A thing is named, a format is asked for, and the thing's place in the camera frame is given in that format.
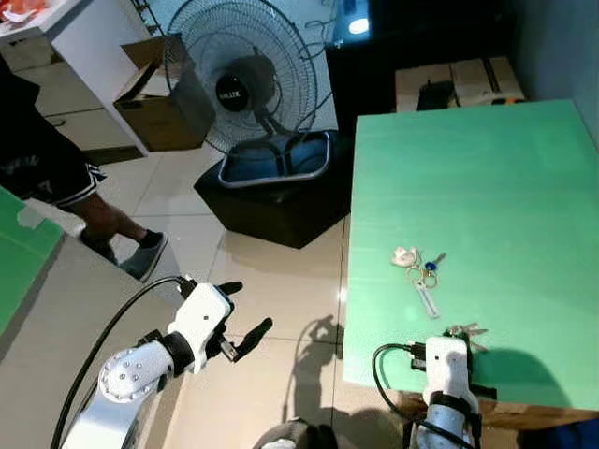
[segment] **fan logo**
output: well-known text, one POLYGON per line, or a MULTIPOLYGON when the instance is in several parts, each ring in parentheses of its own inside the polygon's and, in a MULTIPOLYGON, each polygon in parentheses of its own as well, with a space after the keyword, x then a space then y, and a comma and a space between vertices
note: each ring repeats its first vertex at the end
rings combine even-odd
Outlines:
POLYGON ((241 92, 240 91, 225 92, 224 94, 218 95, 218 97, 221 100, 232 100, 233 98, 241 98, 241 92))

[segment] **cardboard box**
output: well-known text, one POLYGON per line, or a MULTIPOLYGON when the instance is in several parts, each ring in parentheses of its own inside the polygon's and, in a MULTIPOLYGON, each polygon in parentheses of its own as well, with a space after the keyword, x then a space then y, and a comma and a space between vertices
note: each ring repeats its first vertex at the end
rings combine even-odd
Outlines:
POLYGON ((165 152, 201 146, 214 122, 214 109, 181 40, 161 36, 122 47, 139 71, 121 90, 114 107, 146 148, 165 152), (177 49, 174 52, 183 56, 180 64, 164 67, 165 48, 177 49), (178 79, 172 93, 166 70, 171 82, 178 79))
POLYGON ((420 90, 429 82, 452 81, 455 94, 449 108, 490 105, 497 100, 524 100, 516 75, 507 58, 458 61, 424 65, 395 72, 395 105, 398 112, 418 109, 420 90))

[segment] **gray sneaker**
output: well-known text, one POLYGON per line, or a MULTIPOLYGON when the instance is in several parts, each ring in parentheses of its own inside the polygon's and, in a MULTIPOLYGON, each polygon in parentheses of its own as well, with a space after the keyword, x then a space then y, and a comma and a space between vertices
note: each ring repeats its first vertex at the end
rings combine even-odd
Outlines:
POLYGON ((168 237, 160 233, 160 241, 152 248, 137 248, 131 257, 125 260, 121 269, 129 273, 135 279, 146 282, 156 268, 162 252, 165 251, 168 243, 168 237))
POLYGON ((93 243, 92 241, 87 239, 87 237, 85 236, 85 233, 83 232, 84 230, 85 230, 85 226, 83 226, 81 229, 78 229, 75 231, 77 240, 80 241, 81 243, 83 243, 85 246, 87 246, 90 250, 100 254, 106 260, 108 260, 109 262, 111 262, 112 264, 114 264, 118 267, 119 262, 116 260, 116 256, 114 255, 114 250, 112 250, 112 247, 110 246, 110 244, 103 243, 101 245, 98 245, 97 243, 93 243))

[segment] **green table surface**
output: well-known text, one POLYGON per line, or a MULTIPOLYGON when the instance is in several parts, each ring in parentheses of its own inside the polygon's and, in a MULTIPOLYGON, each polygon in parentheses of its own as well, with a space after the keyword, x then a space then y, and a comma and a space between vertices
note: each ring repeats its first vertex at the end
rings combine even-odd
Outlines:
MULTIPOLYGON (((452 325, 475 341, 474 381, 498 399, 599 410, 597 157, 569 101, 358 119, 344 378, 373 384, 371 357, 452 325), (431 320, 398 246, 447 253, 431 320)), ((426 374, 387 353, 387 386, 421 392, 426 374)))
POLYGON ((49 220, 33 228, 20 225, 18 214, 24 207, 0 187, 0 336, 62 235, 60 227, 49 220))

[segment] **floor tile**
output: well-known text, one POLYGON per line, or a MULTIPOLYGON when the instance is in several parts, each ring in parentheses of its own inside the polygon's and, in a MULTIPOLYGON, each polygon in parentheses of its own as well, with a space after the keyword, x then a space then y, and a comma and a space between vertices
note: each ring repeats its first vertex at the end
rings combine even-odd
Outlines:
MULTIPOLYGON (((189 274, 205 282, 216 254, 223 226, 212 215, 174 215, 134 217, 140 225, 168 235, 168 247, 156 271, 162 274, 189 274)), ((119 260, 126 259, 137 249, 131 239, 123 239, 116 250, 119 260)))
POLYGON ((222 154, 208 145, 187 152, 163 153, 136 215, 211 213, 193 186, 221 158, 222 154))
POLYGON ((164 449, 248 449, 296 415, 330 425, 333 357, 332 344, 301 342, 296 355, 295 341, 264 339, 236 365, 210 360, 186 374, 164 449))
POLYGON ((148 157, 102 166, 108 177, 100 184, 98 192, 112 206, 133 215, 161 157, 161 153, 153 153, 148 157))
POLYGON ((239 335, 269 316, 272 337, 305 339, 316 320, 317 339, 335 342, 342 238, 343 220, 301 250, 226 233, 210 280, 242 281, 235 299, 248 305, 231 318, 229 331, 239 335))
MULTIPOLYGON (((399 393, 387 391, 394 402, 399 393)), ((376 388, 343 380, 343 361, 335 362, 333 430, 341 449, 401 447, 402 420, 392 413, 376 388)))

